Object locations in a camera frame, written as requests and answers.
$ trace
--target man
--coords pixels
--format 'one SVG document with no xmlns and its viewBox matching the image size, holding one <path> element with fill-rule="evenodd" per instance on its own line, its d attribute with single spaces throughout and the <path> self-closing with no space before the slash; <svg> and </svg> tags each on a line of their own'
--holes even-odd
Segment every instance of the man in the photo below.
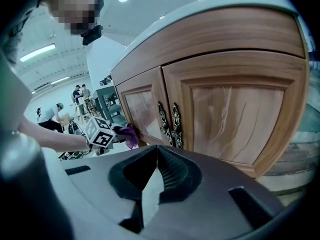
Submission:
<svg viewBox="0 0 320 240">
<path fill-rule="evenodd" d="M 86 88 L 86 85 L 82 85 L 82 95 L 84 98 L 88 98 L 91 95 L 91 92 L 89 89 Z"/>
<path fill-rule="evenodd" d="M 62 103 L 57 103 L 54 106 L 44 109 L 39 117 L 39 126 L 51 131 L 57 130 L 59 133 L 64 133 L 61 124 L 52 120 L 52 118 L 55 117 L 58 122 L 61 122 L 62 119 L 59 117 L 58 112 L 63 109 L 64 105 Z"/>
<path fill-rule="evenodd" d="M 87 117 L 87 116 L 85 115 L 84 105 L 83 105 L 83 104 L 80 104 L 80 102 L 79 102 L 79 98 L 81 98 L 81 97 L 84 96 L 83 94 L 80 94 L 80 93 L 79 93 L 79 89 L 80 89 L 80 85 L 77 84 L 77 85 L 75 86 L 75 90 L 73 91 L 72 95 L 73 95 L 73 97 L 75 98 L 75 103 L 76 103 L 77 105 L 79 105 L 78 108 L 79 108 L 79 110 L 80 110 L 80 114 L 83 115 L 83 118 L 84 118 L 84 119 L 88 119 L 89 117 Z"/>
<path fill-rule="evenodd" d="M 18 0 L 11 6 L 12 20 L 6 25 L 0 22 L 0 47 L 11 67 L 16 65 L 18 45 L 22 40 L 22 29 L 35 7 L 45 6 L 50 15 L 73 35 L 80 35 L 92 29 L 103 5 L 103 0 Z M 18 130 L 37 140 L 41 147 L 57 152 L 89 149 L 87 138 L 80 135 L 61 134 L 30 122 L 23 114 Z"/>
</svg>

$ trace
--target ornate cabinet handle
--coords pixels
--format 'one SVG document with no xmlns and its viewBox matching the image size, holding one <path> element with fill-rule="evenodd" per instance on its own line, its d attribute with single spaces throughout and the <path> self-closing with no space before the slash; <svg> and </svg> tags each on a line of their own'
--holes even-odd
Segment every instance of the ornate cabinet handle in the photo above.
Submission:
<svg viewBox="0 0 320 240">
<path fill-rule="evenodd" d="M 178 105 L 176 103 L 173 103 L 172 105 L 172 116 L 173 116 L 174 129 L 171 132 L 171 136 L 175 139 L 176 147 L 179 149 L 182 149 L 183 148 L 182 129 L 180 124 L 180 114 L 178 110 Z"/>
<path fill-rule="evenodd" d="M 164 111 L 164 107 L 162 106 L 162 103 L 158 101 L 158 109 L 159 109 L 159 115 L 162 121 L 163 126 L 160 127 L 160 131 L 166 135 L 167 140 L 169 141 L 171 147 L 174 145 L 174 141 L 171 138 L 169 125 L 166 119 L 166 112 Z"/>
</svg>

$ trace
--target cabinet door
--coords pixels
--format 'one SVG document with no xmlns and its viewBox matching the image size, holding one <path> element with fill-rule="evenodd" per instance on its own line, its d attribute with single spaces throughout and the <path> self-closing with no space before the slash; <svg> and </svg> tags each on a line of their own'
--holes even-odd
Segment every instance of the cabinet door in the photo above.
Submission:
<svg viewBox="0 0 320 240">
<path fill-rule="evenodd" d="M 180 113 L 183 148 L 227 161 L 251 177 L 284 152 L 306 102 L 306 60 L 268 51 L 227 51 L 163 67 Z"/>
<path fill-rule="evenodd" d="M 139 138 L 148 144 L 170 145 L 160 127 L 166 120 L 171 129 L 170 109 L 161 68 L 156 67 L 116 86 L 123 112 L 129 124 L 139 130 Z M 166 112 L 161 120 L 158 102 Z"/>
</svg>

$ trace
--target white ceiling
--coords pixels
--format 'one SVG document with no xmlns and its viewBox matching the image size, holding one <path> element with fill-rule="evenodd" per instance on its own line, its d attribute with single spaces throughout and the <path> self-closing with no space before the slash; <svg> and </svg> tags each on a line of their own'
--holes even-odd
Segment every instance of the white ceiling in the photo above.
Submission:
<svg viewBox="0 0 320 240">
<path fill-rule="evenodd" d="M 197 0 L 104 0 L 99 23 L 103 25 L 103 35 L 127 46 L 159 17 L 194 1 Z M 20 61 L 22 56 L 52 43 L 56 49 Z M 47 83 L 66 76 L 87 74 L 86 49 L 90 47 L 84 48 L 79 36 L 69 35 L 62 24 L 49 17 L 45 7 L 39 7 L 23 28 L 16 72 L 31 91 L 40 91 Z"/>
</svg>

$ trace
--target white t-shirt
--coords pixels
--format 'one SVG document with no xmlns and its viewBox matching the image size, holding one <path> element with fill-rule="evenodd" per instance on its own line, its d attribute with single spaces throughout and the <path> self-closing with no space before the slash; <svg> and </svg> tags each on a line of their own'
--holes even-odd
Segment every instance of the white t-shirt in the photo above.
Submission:
<svg viewBox="0 0 320 240">
<path fill-rule="evenodd" d="M 39 123 L 44 123 L 46 121 L 51 120 L 55 114 L 58 114 L 57 105 L 51 106 L 46 109 L 41 109 L 41 115 L 39 117 Z"/>
</svg>

